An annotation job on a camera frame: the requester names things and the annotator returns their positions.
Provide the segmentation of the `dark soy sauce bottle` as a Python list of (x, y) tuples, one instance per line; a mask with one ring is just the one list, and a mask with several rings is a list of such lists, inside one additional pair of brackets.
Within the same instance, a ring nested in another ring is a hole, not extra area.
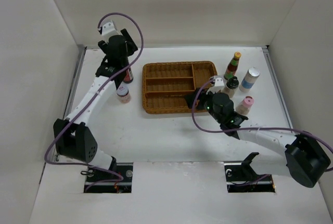
[(127, 67), (126, 71), (122, 72), (121, 75), (123, 76), (123, 82), (126, 84), (130, 84), (134, 79), (131, 67)]

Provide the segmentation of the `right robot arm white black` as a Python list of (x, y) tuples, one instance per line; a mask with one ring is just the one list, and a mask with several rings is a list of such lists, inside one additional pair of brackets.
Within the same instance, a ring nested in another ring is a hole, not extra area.
[(184, 98), (192, 111), (207, 111), (219, 124), (219, 133), (280, 154), (286, 162), (288, 175), (302, 186), (314, 187), (325, 172), (332, 170), (331, 160), (322, 148), (325, 142), (306, 131), (256, 125), (237, 113), (233, 101), (224, 93), (198, 88)]

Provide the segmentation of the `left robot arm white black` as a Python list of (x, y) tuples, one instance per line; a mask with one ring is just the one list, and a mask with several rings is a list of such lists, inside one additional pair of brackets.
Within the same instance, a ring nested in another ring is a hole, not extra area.
[(107, 182), (117, 175), (116, 159), (103, 152), (89, 126), (111, 94), (124, 85), (129, 65), (128, 57), (138, 50), (127, 29), (102, 30), (107, 41), (98, 42), (105, 54), (95, 78), (81, 102), (65, 119), (53, 125), (58, 154), (99, 169), (99, 176)]

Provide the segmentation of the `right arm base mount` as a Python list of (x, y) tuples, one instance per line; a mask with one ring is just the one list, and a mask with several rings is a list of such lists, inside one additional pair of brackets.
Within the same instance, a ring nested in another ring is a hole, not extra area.
[(242, 161), (224, 163), (228, 193), (275, 193), (272, 175), (259, 175), (250, 166), (258, 155), (252, 152)]

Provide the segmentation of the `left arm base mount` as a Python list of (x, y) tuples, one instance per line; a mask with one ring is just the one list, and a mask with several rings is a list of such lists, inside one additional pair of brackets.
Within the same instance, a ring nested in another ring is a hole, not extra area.
[(80, 174), (85, 177), (84, 193), (131, 193), (133, 163), (117, 163), (117, 175), (88, 168)]

